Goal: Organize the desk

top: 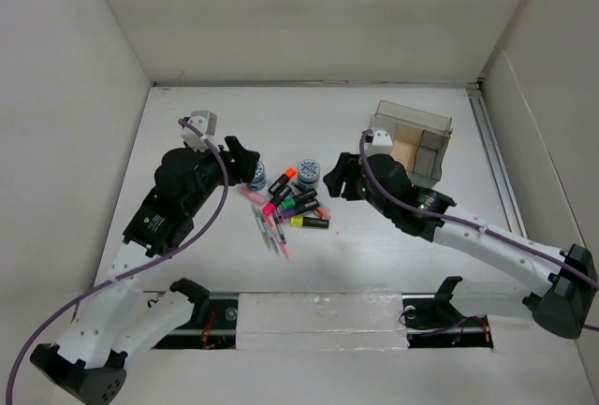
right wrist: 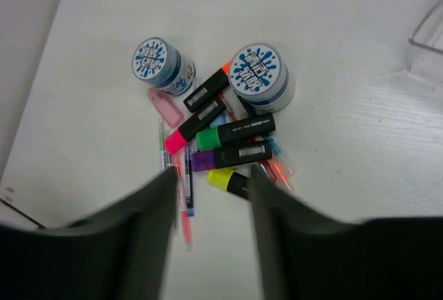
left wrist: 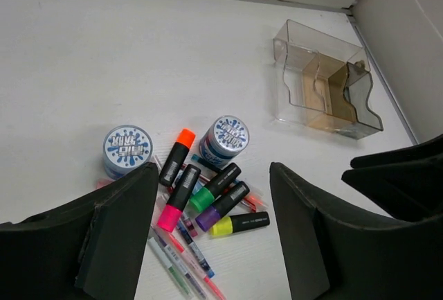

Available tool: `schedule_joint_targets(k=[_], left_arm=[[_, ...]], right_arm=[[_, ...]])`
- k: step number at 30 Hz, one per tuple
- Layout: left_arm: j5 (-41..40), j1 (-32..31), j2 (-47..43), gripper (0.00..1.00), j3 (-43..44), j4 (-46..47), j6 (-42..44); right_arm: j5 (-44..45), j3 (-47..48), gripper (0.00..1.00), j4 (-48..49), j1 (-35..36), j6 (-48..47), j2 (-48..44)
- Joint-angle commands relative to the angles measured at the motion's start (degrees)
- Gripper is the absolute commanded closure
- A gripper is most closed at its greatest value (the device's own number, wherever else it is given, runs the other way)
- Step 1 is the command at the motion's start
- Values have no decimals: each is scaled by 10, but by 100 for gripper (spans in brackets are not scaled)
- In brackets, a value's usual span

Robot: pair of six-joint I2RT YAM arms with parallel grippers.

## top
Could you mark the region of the blue glue jar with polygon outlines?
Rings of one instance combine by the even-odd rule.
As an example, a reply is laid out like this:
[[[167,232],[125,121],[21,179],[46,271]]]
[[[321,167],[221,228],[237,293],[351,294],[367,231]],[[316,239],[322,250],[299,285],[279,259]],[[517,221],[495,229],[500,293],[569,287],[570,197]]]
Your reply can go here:
[[[317,189],[321,176],[321,166],[314,159],[303,159],[297,166],[296,185],[301,191]]]
[[[251,181],[247,183],[247,188],[251,191],[261,191],[267,183],[267,172],[262,161],[256,164],[255,175]]]

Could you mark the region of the orange highlighter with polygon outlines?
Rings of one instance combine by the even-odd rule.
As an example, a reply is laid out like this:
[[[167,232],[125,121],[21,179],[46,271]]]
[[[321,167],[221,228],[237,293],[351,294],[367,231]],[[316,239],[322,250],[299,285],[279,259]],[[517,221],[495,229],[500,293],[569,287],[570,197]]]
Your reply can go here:
[[[278,195],[281,190],[296,176],[297,170],[289,167],[281,176],[279,176],[268,188],[268,193],[272,196]]]

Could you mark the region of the yellow highlighter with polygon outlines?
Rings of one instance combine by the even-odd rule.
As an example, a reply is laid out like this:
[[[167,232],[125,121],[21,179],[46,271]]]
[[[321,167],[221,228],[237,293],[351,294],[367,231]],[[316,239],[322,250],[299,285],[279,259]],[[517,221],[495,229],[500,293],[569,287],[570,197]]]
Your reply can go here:
[[[293,227],[329,229],[329,220],[308,216],[294,216],[290,219],[290,225]]]

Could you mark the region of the green highlighter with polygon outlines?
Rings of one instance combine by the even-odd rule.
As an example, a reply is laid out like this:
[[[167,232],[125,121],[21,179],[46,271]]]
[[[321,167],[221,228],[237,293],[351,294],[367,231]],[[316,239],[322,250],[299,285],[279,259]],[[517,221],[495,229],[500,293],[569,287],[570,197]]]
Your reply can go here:
[[[289,210],[295,208],[299,204],[303,204],[312,199],[315,199],[317,196],[317,191],[314,189],[307,190],[305,192],[301,192],[297,195],[292,195],[285,200],[282,201],[280,206],[283,210]]]

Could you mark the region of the pink highlighter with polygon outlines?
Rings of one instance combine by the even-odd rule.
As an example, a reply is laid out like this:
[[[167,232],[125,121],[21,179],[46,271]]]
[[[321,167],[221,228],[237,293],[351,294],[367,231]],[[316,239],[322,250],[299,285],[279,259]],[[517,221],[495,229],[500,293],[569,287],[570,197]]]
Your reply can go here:
[[[265,216],[270,216],[277,207],[286,199],[286,197],[292,192],[292,188],[289,185],[285,185],[277,193],[275,193],[270,201],[263,207],[262,213]]]

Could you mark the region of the purple highlighter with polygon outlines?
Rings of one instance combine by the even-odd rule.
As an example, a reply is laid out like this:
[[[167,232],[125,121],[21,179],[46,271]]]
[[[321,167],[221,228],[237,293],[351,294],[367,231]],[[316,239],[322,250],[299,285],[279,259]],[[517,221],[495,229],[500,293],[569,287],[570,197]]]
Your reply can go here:
[[[320,203],[314,199],[311,201],[307,201],[304,203],[300,203],[298,205],[296,205],[294,208],[288,209],[288,210],[283,210],[280,213],[280,216],[283,219],[290,219],[291,217],[297,216],[297,215],[301,215],[302,213],[308,212],[308,211],[312,211],[312,210],[316,210],[320,207]]]

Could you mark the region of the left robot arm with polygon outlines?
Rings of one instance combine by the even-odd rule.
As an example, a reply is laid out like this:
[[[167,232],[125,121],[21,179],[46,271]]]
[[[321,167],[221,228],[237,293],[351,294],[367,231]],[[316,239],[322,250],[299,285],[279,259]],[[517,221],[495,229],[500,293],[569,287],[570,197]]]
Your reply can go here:
[[[194,217],[214,190],[250,181],[259,153],[228,136],[214,150],[189,147],[167,152],[154,172],[154,186],[123,234],[107,271],[109,285],[84,304],[75,322],[53,343],[40,343],[31,363],[83,404],[109,404],[124,386],[135,352],[155,346],[181,325],[202,325],[210,293],[186,278],[174,282],[148,314],[127,327],[144,285],[167,255],[181,248]]]

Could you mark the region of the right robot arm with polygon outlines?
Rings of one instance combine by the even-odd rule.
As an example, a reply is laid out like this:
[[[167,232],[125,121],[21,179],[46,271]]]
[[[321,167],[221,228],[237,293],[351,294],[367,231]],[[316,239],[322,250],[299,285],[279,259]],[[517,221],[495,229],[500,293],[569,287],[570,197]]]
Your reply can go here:
[[[598,291],[592,253],[550,247],[485,223],[448,195],[413,184],[387,154],[341,153],[324,177],[329,195],[365,200],[403,233],[466,253],[519,281],[519,303],[549,333],[576,340]]]

